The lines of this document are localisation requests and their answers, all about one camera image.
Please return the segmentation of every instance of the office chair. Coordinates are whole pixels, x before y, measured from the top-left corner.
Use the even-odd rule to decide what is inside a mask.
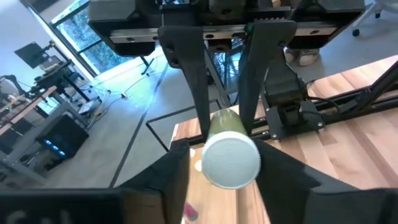
[[[380,18],[381,12],[387,11],[391,13],[398,13],[398,7],[393,6],[386,0],[374,0],[370,8],[353,24],[353,36],[357,37],[360,34],[358,27],[372,14],[375,14],[375,18]]]

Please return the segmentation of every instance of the computer tower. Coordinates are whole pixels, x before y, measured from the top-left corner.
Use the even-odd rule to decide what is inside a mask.
[[[67,114],[55,118],[36,138],[60,159],[75,156],[88,138],[88,133]]]

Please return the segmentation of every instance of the gray floor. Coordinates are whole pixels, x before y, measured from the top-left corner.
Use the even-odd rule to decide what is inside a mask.
[[[321,50],[322,56],[316,64],[305,68],[294,67],[304,80],[312,80],[398,54],[397,18],[397,15],[383,12],[379,20],[367,21],[361,28],[361,37],[352,37],[351,29],[348,29]],[[78,154],[52,170],[44,187],[117,186],[165,154],[145,127],[145,121],[192,106],[193,100],[179,70],[167,68],[167,72],[162,73],[165,61],[158,58],[155,63],[156,70],[151,76],[129,90],[128,100],[117,100],[112,104],[109,113],[90,130],[90,138]],[[105,82],[105,88],[114,92],[104,107],[119,97],[117,91],[124,91],[141,78],[141,69],[126,71]],[[217,97],[214,88],[210,87],[210,98]],[[215,110],[216,105],[212,105],[211,109]],[[158,121],[153,127],[163,141],[169,142],[174,125],[194,117],[195,112],[189,111]],[[135,130],[136,138],[131,142]],[[118,177],[114,178],[126,150],[129,152],[125,163]]]

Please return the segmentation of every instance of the can lid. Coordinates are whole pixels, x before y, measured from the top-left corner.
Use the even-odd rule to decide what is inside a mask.
[[[236,131],[224,131],[207,140],[201,164],[203,174],[212,184],[224,189],[240,189],[256,179],[261,158],[249,137]]]

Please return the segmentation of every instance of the wooden surface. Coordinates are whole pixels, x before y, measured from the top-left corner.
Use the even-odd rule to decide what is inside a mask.
[[[398,56],[393,56],[322,78],[310,85],[308,92],[311,96],[330,97],[368,86],[397,60]],[[259,106],[256,117],[261,116],[264,116],[264,111]],[[317,133],[267,142],[332,177],[360,189],[371,189],[398,187],[397,133],[398,108],[331,124]],[[172,140],[198,134],[198,120],[191,119],[176,125]],[[197,151],[195,158],[198,158],[198,154],[200,151]],[[244,224],[269,223],[256,183],[231,191],[210,185],[194,167],[191,167],[191,175],[187,202],[198,210],[199,217],[206,217],[205,220],[199,219],[195,223],[232,223],[225,222],[229,217],[237,217],[238,223]],[[218,191],[219,194],[200,191]],[[237,198],[237,214],[235,207],[227,206],[234,199],[227,197]]]
[[[36,98],[32,103],[30,103],[28,106],[23,105],[23,108],[21,110],[11,110],[10,115],[15,115],[16,113],[18,114],[17,116],[13,117],[10,122],[12,123],[17,123],[20,119],[22,119],[24,116],[26,116],[29,112],[31,112],[41,101],[43,101],[44,98],[48,97],[51,93],[53,93],[57,87],[52,86],[50,87],[45,93],[42,94],[42,97]],[[11,124],[7,123],[0,128],[0,135],[4,134],[8,129],[12,127]]]

